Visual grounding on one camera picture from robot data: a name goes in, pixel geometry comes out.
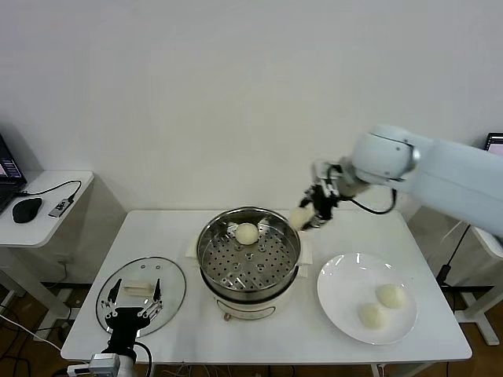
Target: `wire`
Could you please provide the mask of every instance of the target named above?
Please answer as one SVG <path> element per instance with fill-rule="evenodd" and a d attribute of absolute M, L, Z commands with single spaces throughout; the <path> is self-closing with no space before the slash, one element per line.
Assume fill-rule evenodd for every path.
<path fill-rule="evenodd" d="M 43 342 L 46 342 L 48 344 L 50 344 L 52 347 L 54 347 L 56 350 L 60 351 L 61 352 L 61 348 L 56 346 L 54 343 L 48 341 L 47 339 L 44 339 L 44 338 L 40 338 L 38 335 L 36 335 L 34 332 L 31 332 L 30 330 L 28 330 L 25 326 L 21 325 L 21 324 L 18 324 L 16 322 L 14 322 L 13 320 L 10 320 L 9 318 L 5 317 L 3 314 L 0 314 L 0 317 L 3 318 L 4 320 L 7 320 L 8 322 L 10 322 L 11 324 L 15 324 L 17 327 L 19 328 L 22 328 L 23 330 L 25 330 L 27 333 L 29 334 L 32 334 L 34 337 L 36 337 L 38 340 L 41 340 Z"/>
<path fill-rule="evenodd" d="M 207 366 L 203 365 L 203 368 L 206 370 L 207 377 L 211 377 L 210 370 L 207 368 Z"/>
<path fill-rule="evenodd" d="M 356 200 L 354 200 L 352 198 L 349 199 L 349 201 L 352 202 L 353 204 L 357 205 L 361 209 L 366 210 L 367 212 L 370 212 L 371 214 L 387 214 L 387 213 L 391 212 L 393 210 L 393 208 L 395 208 L 396 190 L 394 188 L 391 189 L 391 205 L 387 210 L 373 210 L 371 208 L 365 207 L 363 204 L 360 204 L 359 202 L 357 202 Z"/>
<path fill-rule="evenodd" d="M 35 331 L 37 326 L 39 325 L 40 321 L 42 320 L 42 318 L 46 315 L 46 313 L 42 314 L 38 319 L 37 321 L 35 322 L 35 324 L 33 325 L 33 328 L 32 330 Z M 17 351 L 17 355 L 16 357 L 20 357 L 21 355 L 21 352 L 23 351 L 23 348 L 24 348 L 24 345 L 26 344 L 26 342 L 28 341 L 28 339 L 30 338 L 29 335 L 26 336 L 26 338 L 24 338 L 23 342 L 21 343 L 21 346 L 19 347 L 19 350 Z M 16 363 L 14 364 L 14 370 L 13 370 L 13 377 L 15 377 L 16 375 L 16 370 L 17 370 L 17 362 L 18 360 L 16 360 Z"/>
<path fill-rule="evenodd" d="M 75 196 L 75 194 L 80 190 L 81 186 L 82 186 L 82 181 L 78 180 L 78 179 L 72 179 L 70 181 L 66 181 L 66 182 L 63 182 L 61 183 L 60 185 L 58 186 L 54 186 L 54 187 L 51 187 L 51 188 L 48 188 L 47 190 L 44 190 L 44 191 L 41 191 L 41 192 L 26 192 L 26 191 L 21 191 L 21 192 L 18 192 L 17 193 L 17 196 L 35 196 L 35 195 L 42 195 L 42 194 L 45 194 L 47 192 L 50 192 L 50 191 L 53 191 L 55 189 L 58 189 L 62 186 L 65 186 L 65 185 L 69 185 L 70 183 L 78 183 L 79 186 L 77 187 L 77 189 L 73 192 L 73 194 L 71 194 L 69 197 L 68 197 L 68 200 L 70 201 L 73 201 L 73 198 Z"/>
<path fill-rule="evenodd" d="M 15 360 L 16 364 L 17 364 L 17 361 L 24 361 L 26 363 L 26 368 L 28 370 L 28 377 L 31 377 L 31 363 L 28 359 L 25 359 L 24 357 L 15 357 L 15 356 L 4 356 L 4 358 Z"/>
<path fill-rule="evenodd" d="M 9 309 L 9 311 L 12 313 L 12 315 L 14 316 L 14 319 L 17 320 L 19 322 L 19 318 L 17 317 L 17 315 Z M 11 341 L 11 343 L 7 346 L 7 349 L 2 353 L 2 355 L 0 356 L 0 360 L 3 360 L 5 357 L 6 357 L 6 354 L 10 351 L 10 349 L 13 347 L 14 343 L 16 342 L 17 338 L 19 338 L 19 334 L 20 334 L 20 329 L 18 327 L 16 327 L 16 329 L 14 330 L 16 332 L 16 336 L 14 336 L 14 339 Z"/>
<path fill-rule="evenodd" d="M 167 370 L 163 370 L 163 371 L 161 371 L 161 373 L 168 373 L 170 375 L 174 375 L 175 377 L 186 377 L 187 376 L 187 375 L 182 375 L 177 372 L 172 372 L 172 371 L 167 371 Z"/>
<path fill-rule="evenodd" d="M 223 369 L 221 369 L 220 367 L 217 367 L 216 365 L 213 365 L 213 368 L 215 369 L 215 371 L 217 371 L 217 369 L 219 371 L 221 371 L 222 373 L 226 373 L 226 371 L 224 371 Z M 227 365 L 227 375 L 229 375 L 229 377 L 233 377 L 233 375 L 230 373 L 230 368 L 229 368 L 229 365 Z"/>
<path fill-rule="evenodd" d="M 456 255 L 457 249 L 459 249 L 459 246 L 461 245 L 461 242 L 463 241 L 464 236 L 466 236 L 466 233 L 468 232 L 469 229 L 470 229 L 470 225 L 466 227 L 463 234 L 461 235 L 461 238 L 457 242 L 456 248 L 454 249 L 454 253 L 450 256 L 449 261 L 447 262 L 447 265 L 450 265 L 450 263 L 453 261 L 454 255 Z"/>
<path fill-rule="evenodd" d="M 67 370 L 68 369 L 66 369 L 66 368 L 58 369 L 51 376 L 52 377 L 65 377 L 65 376 L 68 376 Z"/>
<path fill-rule="evenodd" d="M 152 354 L 150 353 L 149 348 L 145 344 L 140 343 L 140 342 L 134 342 L 133 344 L 141 347 L 147 353 L 147 356 L 149 357 L 149 367 L 147 368 L 147 372 L 145 373 L 145 377 L 150 377 L 150 372 L 152 371 Z"/>
<path fill-rule="evenodd" d="M 64 267 L 64 276 L 61 279 L 59 279 L 56 283 L 54 283 L 53 285 L 48 286 L 47 289 L 52 289 L 52 288 L 56 287 L 59 283 L 63 283 L 66 280 L 66 278 L 68 277 L 68 266 L 67 266 L 68 263 L 65 262 L 65 263 L 61 263 L 61 264 Z"/>
<path fill-rule="evenodd" d="M 452 228 L 449 232 L 447 232 L 447 233 L 446 233 L 446 235 L 445 235 L 444 237 L 442 237 L 442 239 L 440 240 L 440 243 L 442 243 L 443 241 L 445 241 L 445 240 L 446 240 L 446 238 L 447 238 L 448 236 L 450 236 L 450 234 L 451 234 L 454 230 L 456 230 L 456 229 L 457 229 L 457 227 L 458 227 L 461 223 L 462 223 L 462 221 L 458 221 L 458 222 L 457 222 L 457 224 L 456 224 L 455 226 L 453 226 L 453 228 Z"/>
<path fill-rule="evenodd" d="M 440 268 L 440 271 L 439 271 L 439 273 L 437 274 L 437 277 L 436 277 L 437 284 L 440 287 L 442 287 L 444 285 L 447 285 L 446 284 L 446 280 L 447 280 L 447 275 L 449 275 L 449 272 L 450 272 L 450 263 L 453 261 L 454 255 L 456 255 L 457 250 L 459 249 L 459 246 L 461 245 L 461 242 L 463 242 L 464 236 L 466 236 L 466 233 L 468 232 L 469 229 L 470 229 L 470 225 L 468 225 L 466 227 L 466 229 L 464 230 L 463 234 L 461 235 L 461 238 L 457 242 L 456 248 L 454 248 L 454 252 L 450 256 L 449 261 Z"/>

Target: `white robotic arm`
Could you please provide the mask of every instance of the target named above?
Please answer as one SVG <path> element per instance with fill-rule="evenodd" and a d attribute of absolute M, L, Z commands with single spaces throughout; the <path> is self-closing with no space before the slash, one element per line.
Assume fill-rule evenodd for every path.
<path fill-rule="evenodd" d="M 378 126 L 358 141 L 349 159 L 314 164 L 314 185 L 301 202 L 302 207 L 313 203 L 316 216 L 310 225 L 329 220 L 327 203 L 336 207 L 369 185 L 406 192 L 426 207 L 503 236 L 500 156 Z"/>

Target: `glass lid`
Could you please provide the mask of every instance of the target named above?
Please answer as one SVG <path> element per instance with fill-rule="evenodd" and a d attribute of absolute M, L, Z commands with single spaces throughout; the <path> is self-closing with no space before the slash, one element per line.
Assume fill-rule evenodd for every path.
<path fill-rule="evenodd" d="M 139 338 L 167 324 L 185 297 L 185 277 L 172 261 L 161 257 L 141 258 L 124 265 L 108 278 L 96 301 L 97 320 L 112 332 L 105 318 L 118 308 L 142 308 L 150 324 L 136 334 Z"/>

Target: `steamed bun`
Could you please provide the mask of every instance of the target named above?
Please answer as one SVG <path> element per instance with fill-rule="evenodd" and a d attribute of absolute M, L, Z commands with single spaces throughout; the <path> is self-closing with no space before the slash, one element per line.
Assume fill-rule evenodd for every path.
<path fill-rule="evenodd" d="M 234 235 L 236 236 L 237 242 L 242 245 L 251 245 L 259 239 L 259 230 L 253 224 L 244 222 L 243 224 L 239 224 L 237 226 L 237 229 L 234 231 Z"/>
<path fill-rule="evenodd" d="M 383 328 L 388 322 L 388 317 L 384 308 L 378 303 L 368 303 L 360 306 L 358 316 L 360 317 L 360 321 L 367 328 Z"/>
<path fill-rule="evenodd" d="M 398 309 L 406 303 L 406 293 L 397 284 L 381 285 L 376 290 L 380 303 L 391 309 Z"/>

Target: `laptop screen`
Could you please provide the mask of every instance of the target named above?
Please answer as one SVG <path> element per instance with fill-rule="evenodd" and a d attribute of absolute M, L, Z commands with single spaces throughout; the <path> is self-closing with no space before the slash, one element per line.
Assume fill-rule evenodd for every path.
<path fill-rule="evenodd" d="M 2 136 L 0 136 L 0 182 L 25 181 Z"/>
<path fill-rule="evenodd" d="M 491 133 L 487 135 L 485 149 L 495 155 L 503 156 L 503 134 Z"/>

